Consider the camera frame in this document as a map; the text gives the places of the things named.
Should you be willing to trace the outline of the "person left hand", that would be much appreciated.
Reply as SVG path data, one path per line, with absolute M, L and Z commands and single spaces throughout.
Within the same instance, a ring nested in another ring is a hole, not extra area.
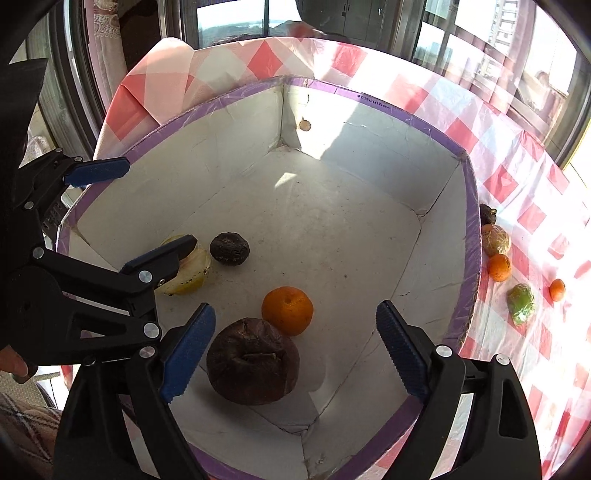
M 0 350 L 0 370 L 18 377 L 28 375 L 28 366 L 23 358 L 10 346 Z

